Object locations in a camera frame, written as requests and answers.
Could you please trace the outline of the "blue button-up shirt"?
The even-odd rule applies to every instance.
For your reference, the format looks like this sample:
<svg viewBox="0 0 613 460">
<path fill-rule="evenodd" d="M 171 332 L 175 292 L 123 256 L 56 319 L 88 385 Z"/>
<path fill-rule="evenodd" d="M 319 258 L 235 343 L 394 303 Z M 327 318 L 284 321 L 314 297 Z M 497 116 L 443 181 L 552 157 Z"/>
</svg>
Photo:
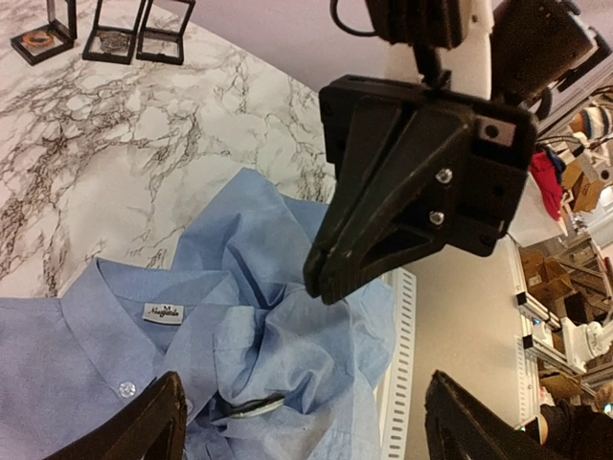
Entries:
<svg viewBox="0 0 613 460">
<path fill-rule="evenodd" d="M 1 455 L 41 459 L 176 372 L 187 459 L 376 459 L 375 387 L 395 347 L 373 281 L 327 306 L 303 264 L 327 208 L 244 169 L 181 236 L 169 270 L 103 259 L 59 298 L 1 302 Z M 279 409 L 230 419 L 283 395 Z"/>
</svg>

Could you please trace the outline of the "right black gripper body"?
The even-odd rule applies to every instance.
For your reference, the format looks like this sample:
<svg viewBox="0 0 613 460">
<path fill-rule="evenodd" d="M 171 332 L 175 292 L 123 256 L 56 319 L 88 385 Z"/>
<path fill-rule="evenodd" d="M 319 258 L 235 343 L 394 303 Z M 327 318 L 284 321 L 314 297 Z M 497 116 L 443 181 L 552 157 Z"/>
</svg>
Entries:
<svg viewBox="0 0 613 460">
<path fill-rule="evenodd" d="M 337 185 L 318 237 L 325 257 L 491 254 L 534 153 L 523 109 L 391 80 L 346 76 L 320 93 Z"/>
</svg>

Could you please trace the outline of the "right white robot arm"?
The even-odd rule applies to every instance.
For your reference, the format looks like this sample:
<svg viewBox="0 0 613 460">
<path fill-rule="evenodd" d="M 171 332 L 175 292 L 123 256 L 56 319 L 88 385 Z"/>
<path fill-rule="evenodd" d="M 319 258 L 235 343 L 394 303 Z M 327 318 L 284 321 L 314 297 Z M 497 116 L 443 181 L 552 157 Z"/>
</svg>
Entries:
<svg viewBox="0 0 613 460">
<path fill-rule="evenodd" d="M 371 1 L 384 79 L 319 93 L 336 177 L 306 257 L 332 304 L 448 245 L 490 255 L 511 225 L 537 136 L 531 104 L 592 53 L 569 1 Z"/>
</svg>

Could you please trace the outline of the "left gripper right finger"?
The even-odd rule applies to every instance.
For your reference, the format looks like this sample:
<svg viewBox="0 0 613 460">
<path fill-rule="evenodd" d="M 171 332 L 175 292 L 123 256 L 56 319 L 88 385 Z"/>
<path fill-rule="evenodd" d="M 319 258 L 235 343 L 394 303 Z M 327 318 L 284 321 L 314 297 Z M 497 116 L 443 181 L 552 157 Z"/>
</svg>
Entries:
<svg viewBox="0 0 613 460">
<path fill-rule="evenodd" d="M 560 459 L 535 440 L 538 418 L 508 425 L 447 373 L 432 375 L 425 398 L 429 457 L 454 459 Z"/>
</svg>

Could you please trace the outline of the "orange portrait round brooch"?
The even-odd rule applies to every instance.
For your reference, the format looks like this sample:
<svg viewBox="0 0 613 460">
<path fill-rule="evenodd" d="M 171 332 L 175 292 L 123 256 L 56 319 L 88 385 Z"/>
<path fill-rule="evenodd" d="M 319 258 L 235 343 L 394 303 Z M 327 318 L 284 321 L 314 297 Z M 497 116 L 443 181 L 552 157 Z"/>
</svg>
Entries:
<svg viewBox="0 0 613 460">
<path fill-rule="evenodd" d="M 55 38 L 47 31 L 38 30 L 23 34 L 22 42 L 27 47 L 40 49 L 53 46 L 55 43 Z"/>
</svg>

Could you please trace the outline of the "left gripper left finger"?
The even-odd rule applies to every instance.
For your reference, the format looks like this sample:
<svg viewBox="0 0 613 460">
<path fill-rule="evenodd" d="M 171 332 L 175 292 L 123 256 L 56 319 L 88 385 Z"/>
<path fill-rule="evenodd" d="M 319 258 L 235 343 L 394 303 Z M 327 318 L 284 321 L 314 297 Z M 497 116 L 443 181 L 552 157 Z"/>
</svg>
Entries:
<svg viewBox="0 0 613 460">
<path fill-rule="evenodd" d="M 167 372 L 106 423 L 49 460 L 181 460 L 187 400 L 179 375 Z"/>
</svg>

